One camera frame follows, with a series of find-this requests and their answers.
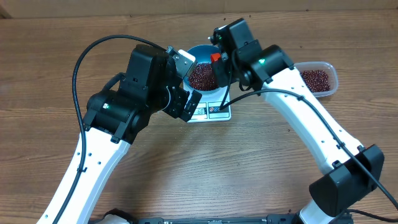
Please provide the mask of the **red scoop blue handle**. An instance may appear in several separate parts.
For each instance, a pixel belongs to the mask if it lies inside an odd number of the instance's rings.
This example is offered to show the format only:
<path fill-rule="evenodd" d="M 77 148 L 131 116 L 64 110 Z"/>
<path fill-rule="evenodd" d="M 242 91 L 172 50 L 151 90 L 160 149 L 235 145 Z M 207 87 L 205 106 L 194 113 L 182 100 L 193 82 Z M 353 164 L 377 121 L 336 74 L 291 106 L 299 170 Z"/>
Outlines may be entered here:
<path fill-rule="evenodd" d="M 213 53 L 210 55 L 210 60 L 211 63 L 214 63 L 216 61 L 218 61 L 221 58 L 221 54 L 220 53 Z"/>

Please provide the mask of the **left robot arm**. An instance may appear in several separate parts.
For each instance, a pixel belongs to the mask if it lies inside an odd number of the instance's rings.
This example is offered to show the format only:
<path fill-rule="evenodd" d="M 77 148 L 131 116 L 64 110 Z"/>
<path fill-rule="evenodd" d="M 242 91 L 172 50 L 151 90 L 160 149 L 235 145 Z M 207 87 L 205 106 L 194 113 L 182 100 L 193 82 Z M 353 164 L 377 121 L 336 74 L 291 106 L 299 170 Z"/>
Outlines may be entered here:
<path fill-rule="evenodd" d="M 189 121 L 201 94 L 180 87 L 197 65 L 184 50 L 139 44 L 126 72 L 88 100 L 75 154 L 39 223 L 87 223 L 114 168 L 150 116 Z"/>

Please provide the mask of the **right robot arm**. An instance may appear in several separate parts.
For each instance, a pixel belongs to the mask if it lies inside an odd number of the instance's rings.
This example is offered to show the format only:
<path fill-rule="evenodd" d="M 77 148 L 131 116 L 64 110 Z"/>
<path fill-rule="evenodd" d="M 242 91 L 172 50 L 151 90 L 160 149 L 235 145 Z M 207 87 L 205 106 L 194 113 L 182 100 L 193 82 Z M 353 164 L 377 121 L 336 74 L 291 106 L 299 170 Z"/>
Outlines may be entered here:
<path fill-rule="evenodd" d="M 277 45 L 263 49 L 243 18 L 209 37 L 220 49 L 215 73 L 220 86 L 238 81 L 264 97 L 291 125 L 323 176 L 309 186 L 311 202 L 298 223 L 330 223 L 377 187 L 384 154 L 346 132 L 305 85 L 299 70 Z"/>

